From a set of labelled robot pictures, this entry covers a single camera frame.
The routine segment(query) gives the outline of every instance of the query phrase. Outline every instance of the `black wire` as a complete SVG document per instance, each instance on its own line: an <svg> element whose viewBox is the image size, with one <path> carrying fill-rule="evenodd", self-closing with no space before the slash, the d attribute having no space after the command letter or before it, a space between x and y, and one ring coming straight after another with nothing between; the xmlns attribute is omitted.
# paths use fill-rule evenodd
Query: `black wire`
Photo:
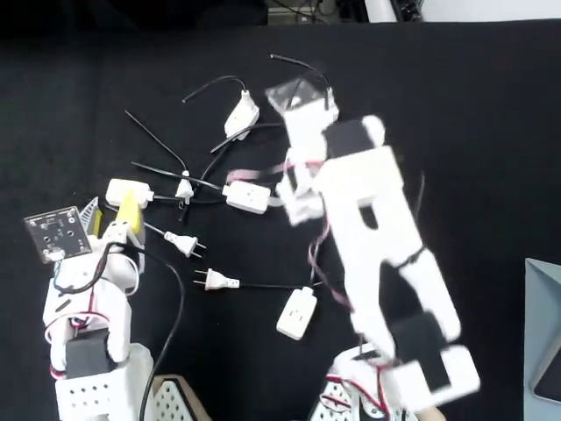
<svg viewBox="0 0 561 421"><path fill-rule="evenodd" d="M172 155L177 161L179 161L179 163L181 164L181 166L183 167L183 171L187 171L187 165L185 165L185 161L177 154L175 153L171 147L169 147L168 145L166 145L162 140L160 140L152 131L150 131L150 129L148 129L148 127L146 127L145 125L143 125L140 120L138 120L136 117L134 117L129 111L125 110L124 113L133 121L135 122L138 127L140 127L142 130L144 130L152 139L154 139L156 141L156 143L158 143L158 145L160 145L161 147L163 147L170 155Z"/></svg>
<svg viewBox="0 0 561 421"><path fill-rule="evenodd" d="M240 288L262 288L262 289L300 289L309 285L264 285L255 283L240 283Z"/></svg>
<svg viewBox="0 0 561 421"><path fill-rule="evenodd" d="M107 246L105 246L105 248L103 249L102 257L97 262L96 271L94 272L94 276L92 277L91 281L89 281L84 286L79 287L79 288L74 288L72 286L61 287L56 283L56 280L58 279L58 276L57 276L57 277L55 277L55 279L53 281L53 287L57 291L59 291L61 294L68 294L68 295L81 294L82 292L87 291L90 288L93 288L99 282L99 280L102 278L102 274L103 274L103 271L105 270L105 266L107 266L107 259L108 259L108 256L109 256L109 250L113 246L120 246L120 245L121 245L121 243L118 243L118 242L107 243Z"/></svg>
<svg viewBox="0 0 561 421"><path fill-rule="evenodd" d="M241 79L240 77L232 76L232 75L224 75L224 76L219 76L219 77L217 77L216 79L213 79L210 82L206 82L202 87L195 89L193 92L191 92L187 96L183 97L182 102L186 103L187 101L189 101L190 99L193 99L195 96L199 95L201 92L206 90L208 87L214 85L215 83L225 82L225 81L237 82L241 85L242 90L247 90L247 85L245 84L243 79Z"/></svg>
<svg viewBox="0 0 561 421"><path fill-rule="evenodd" d="M210 177L210 173L212 172L212 170L215 168L216 165L218 165L218 162L226 155L226 153L230 150L232 146L232 143L228 143L226 144L222 150L217 153L215 155L215 157L212 159L212 161L210 162L210 164L204 169L204 171L202 172L201 175L201 180L207 181L208 178ZM196 186L195 187L195 193L201 189L201 186Z"/></svg>
<svg viewBox="0 0 561 421"><path fill-rule="evenodd" d="M395 20L398 22L403 22L403 15L401 14L401 8L396 0L389 0L389 3L392 5L392 9L394 9L395 13Z"/></svg>
<svg viewBox="0 0 561 421"><path fill-rule="evenodd" d="M424 184L424 171L421 171L421 184L419 185L419 193L417 194L417 200L413 210L413 219L415 220L416 225L419 222L419 213L421 212L421 204L423 203Z"/></svg>
<svg viewBox="0 0 561 421"><path fill-rule="evenodd" d="M419 260L419 257L421 257L421 254L423 254L426 249L427 247L423 244L419 250L411 254L406 260L404 260L399 265L395 265L394 269L402 270L404 267L409 266L411 263L417 262Z"/></svg>
<svg viewBox="0 0 561 421"><path fill-rule="evenodd" d="M161 200L163 202L183 202L185 200L184 197L177 197L177 196L162 196L162 195L154 195L154 200Z"/></svg>
<svg viewBox="0 0 561 421"><path fill-rule="evenodd" d="M201 200L201 199L191 199L189 200L189 204L220 204L226 203L226 199L209 199L209 200Z"/></svg>
<svg viewBox="0 0 561 421"><path fill-rule="evenodd" d="M198 178L190 177L188 175L181 175L181 174L172 173L171 171L166 171L165 169L159 169L159 168L156 168L156 167L151 167L149 165L142 164L140 162L132 161L131 164L134 165L135 167L142 168L142 169L145 169L147 171L152 171L153 173L156 173L156 174L165 175L165 176L168 176L168 177L173 177L173 178L176 178L178 180L187 180L189 182L197 182L197 183L201 184L202 186L210 187L211 189L218 190L218 191L222 192L222 189L220 187L218 187L216 184L213 184L211 182L206 182L204 180L199 180Z"/></svg>
<svg viewBox="0 0 561 421"><path fill-rule="evenodd" d="M320 72L317 68L310 66L305 61L300 61L297 59L293 59L291 57L286 57L284 55L278 55L278 54L269 54L269 57L273 60L285 61L286 63L295 64L296 66L300 66L302 68L306 68L307 70L311 70L312 72L317 73L319 76L322 77L322 79L325 81L325 86L330 86L330 81L327 78L327 76L324 73Z"/></svg>
<svg viewBox="0 0 561 421"><path fill-rule="evenodd" d="M245 129L240 130L239 132L232 134L229 138L226 138L226 140L223 140L218 145L214 146L212 149L210 149L210 153L215 153L217 150L223 148L224 146L226 146L229 143L236 140L236 138L239 135L244 134L245 132L249 132L250 130L264 129L264 128L267 128L267 127L282 127L282 126L284 126L284 124L282 124L282 123L255 123L254 125L248 125Z"/></svg>
<svg viewBox="0 0 561 421"><path fill-rule="evenodd" d="M289 5L284 4L283 2L281 2L279 0L272 0L272 1L273 1L273 3L277 3L280 7L283 7L285 9L289 10L289 11L292 11L296 15L304 16L305 18L314 18L312 15L309 15L308 13L303 13L301 11L298 11L297 9L294 9L294 8L290 7ZM325 20L320 19L320 18L316 18L316 20L318 22L321 22L322 24L327 24L328 23Z"/></svg>
<svg viewBox="0 0 561 421"><path fill-rule="evenodd" d="M121 244L120 246L124 249L128 248L128 249L133 250L137 253L142 253L146 257L158 262L159 264L161 264L161 265L165 266L166 268L168 268L169 270L171 270L172 273L175 276L175 279L177 280L177 283L179 284L179 291L180 291L180 301L179 301L179 309L177 310L177 316L175 317L174 324L172 325L172 328L170 329L169 334L167 335L166 341L164 342L164 346L161 348L160 355L158 356L158 359L156 360L156 362L153 365L152 372L148 376L148 381L146 382L146 386L145 386L145 389L144 389L144 394L142 395L142 401L140 403L139 418L140 418L140 421L144 421L145 412L146 412L146 404L148 403L148 397L150 396L150 391L152 390L152 383L154 381L154 376L156 375L156 372L160 368L161 362L164 360L164 357L167 354L167 350L169 349L169 346L172 342L172 339L174 338L175 333L177 332L177 329L179 328L179 323L181 322L181 319L183 317L183 308L185 307L185 286L183 285L183 282L181 281L181 277L177 273L177 270L170 263L168 263L166 260L157 256L156 254L149 253L142 248L138 248L138 247L132 246L130 244Z"/></svg>

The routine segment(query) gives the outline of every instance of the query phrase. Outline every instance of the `white robot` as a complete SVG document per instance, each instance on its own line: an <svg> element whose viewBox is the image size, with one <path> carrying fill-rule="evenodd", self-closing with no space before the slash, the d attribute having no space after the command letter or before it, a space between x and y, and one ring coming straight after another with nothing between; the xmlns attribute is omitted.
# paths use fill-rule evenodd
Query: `white robot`
<svg viewBox="0 0 561 421"><path fill-rule="evenodd" d="M366 341L364 349L335 359L328 380L357 385L351 410L362 396L383 395L385 410L413 413L476 391L479 376L470 353L464 346L450 345L460 334L458 315L436 260L415 226L392 149L384 146L383 124L374 116L336 123L332 90L319 92L301 79L269 89L267 97L283 116L290 139L284 175L276 188L279 199L291 225L325 218L343 262L348 298L333 292L347 305L355 332ZM60 215L26 222L40 236L38 227L45 221L68 224L75 219L70 213ZM75 239L74 231L66 234L61 234L65 240ZM52 246L42 250L46 258L60 260L44 313L51 372L59 378L60 419L156 419L152 392L145 393L153 360L145 347L130 344L127 302L145 265L143 254L131 250L142 250L144 243L142 215L129 196L100 239L89 236L76 243L76 256L60 255ZM399 270L424 310L391 330L379 303L383 261ZM373 367L371 359L360 358L371 351L383 370ZM146 410L141 410L143 397ZM359 412L352 410L349 419L359 420Z"/></svg>
<svg viewBox="0 0 561 421"><path fill-rule="evenodd" d="M144 249L143 219L128 196L101 238L82 236L77 254L67 256L60 244L66 241L71 250L83 226L98 229L95 212L96 200L78 218L75 208L69 208L26 219L39 231L42 226L42 239L49 245L43 255L56 260L43 321L51 346L50 371L57 379L59 418L136 421L153 368L148 349L131 344L127 300L145 267L145 256L135 253ZM144 419L155 419L152 393Z"/></svg>
<svg viewBox="0 0 561 421"><path fill-rule="evenodd" d="M343 263L348 300L335 291L334 297L349 307L355 332L388 364L379 381L379 369L357 359L355 350L335 359L334 372L372 396L380 395L381 385L388 407L411 413L478 390L469 351L450 345L460 334L458 314L417 231L394 153L384 146L382 122L368 116L336 123L332 90L317 91L303 79L269 89L267 97L283 116L290 141L276 188L288 219L291 225L325 219ZM391 332L379 302L384 261L399 270L423 307ZM359 419L356 411L352 416Z"/></svg>

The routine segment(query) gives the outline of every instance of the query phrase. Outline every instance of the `black tablecloth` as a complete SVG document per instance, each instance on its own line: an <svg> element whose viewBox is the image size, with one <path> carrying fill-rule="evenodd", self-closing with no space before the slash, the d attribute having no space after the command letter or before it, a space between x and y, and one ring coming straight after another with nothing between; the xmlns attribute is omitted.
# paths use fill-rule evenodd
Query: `black tablecloth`
<svg viewBox="0 0 561 421"><path fill-rule="evenodd" d="M179 171L124 114L138 114L199 175L223 138L238 100L218 85L192 103L181 96L209 78L247 81L261 121L280 121L263 91L300 69L271 52L326 70L341 118L377 114L401 164L409 200L426 174L420 230L435 253L481 375L481 391L444 407L449 419L522 419L523 260L559 261L561 250L561 24L364 25L142 34L81 41L25 40L0 49L1 419L55 419L41 314L49 277L21 218L103 195L111 177L175 182L139 173L131 160ZM213 176L283 160L282 130L252 133ZM289 291L204 292L193 269L245 282L302 285L317 222L290 228L282 210L256 216L218 205L194 208L185 229L173 207L151 206L160 228L188 232L208 247L183 259L148 234L188 284L186 315L163 372L185 375L215 419L303 419L332 358L357 343L348 315L319 289L304 338L275 330ZM322 264L340 285L329 243ZM392 317L414 305L383 276ZM149 264L131 299L132 339L157 355L178 303L174 279Z"/></svg>

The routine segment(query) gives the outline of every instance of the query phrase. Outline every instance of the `circuit board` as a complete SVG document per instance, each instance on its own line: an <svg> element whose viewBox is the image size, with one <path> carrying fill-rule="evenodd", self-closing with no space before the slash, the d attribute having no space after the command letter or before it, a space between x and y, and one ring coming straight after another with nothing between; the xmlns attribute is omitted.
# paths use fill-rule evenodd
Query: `circuit board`
<svg viewBox="0 0 561 421"><path fill-rule="evenodd" d="M75 206L24 218L44 263L91 253L80 214Z"/></svg>

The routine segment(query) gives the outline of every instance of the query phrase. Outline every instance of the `white plug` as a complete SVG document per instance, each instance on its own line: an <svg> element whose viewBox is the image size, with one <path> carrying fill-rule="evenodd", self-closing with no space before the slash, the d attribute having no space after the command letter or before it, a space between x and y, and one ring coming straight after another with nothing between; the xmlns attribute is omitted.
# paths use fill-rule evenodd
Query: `white plug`
<svg viewBox="0 0 561 421"><path fill-rule="evenodd" d="M312 288L303 287L292 291L280 314L277 331L294 340L300 340L308 328L316 303L317 298Z"/></svg>
<svg viewBox="0 0 561 421"><path fill-rule="evenodd" d="M222 193L226 196L226 203L243 211L262 215L269 206L271 190L250 182L236 180L225 185Z"/></svg>
<svg viewBox="0 0 561 421"><path fill-rule="evenodd" d="M145 209L148 202L154 200L154 192L150 190L150 186L145 182L135 182L133 180L122 180L119 178L112 178L105 193L105 200L113 206L121 206L123 199L132 190L134 200L140 206L140 209Z"/></svg>
<svg viewBox="0 0 561 421"><path fill-rule="evenodd" d="M202 248L206 248L202 244L199 243L197 237L190 237L188 235L177 235L173 232L166 232L164 233L164 240L169 241L172 243L177 249L185 254L186 257L191 257L191 255L198 257L199 259L202 258L200 254L194 252L195 247L200 246Z"/></svg>
<svg viewBox="0 0 561 421"><path fill-rule="evenodd" d="M197 274L205 274L206 279L204 282L194 281L194 283L204 284L204 288L209 289L222 289L222 288L239 288L239 280L228 278L216 270L209 269L207 272L196 270Z"/></svg>
<svg viewBox="0 0 561 421"><path fill-rule="evenodd" d="M189 176L187 170L183 171L181 175ZM177 186L177 191L175 192L175 197L182 197L185 204L189 204L189 200L193 197L193 187L188 180L182 179Z"/></svg>
<svg viewBox="0 0 561 421"><path fill-rule="evenodd" d="M234 110L231 112L230 116L226 120L226 123L224 124L226 138L233 136L237 132L244 130L250 125L254 125L258 119L259 107L253 101L249 90L242 90L241 98L238 104L236 105L236 107L234 107ZM240 134L237 139L243 140L248 134L249 131L244 132Z"/></svg>

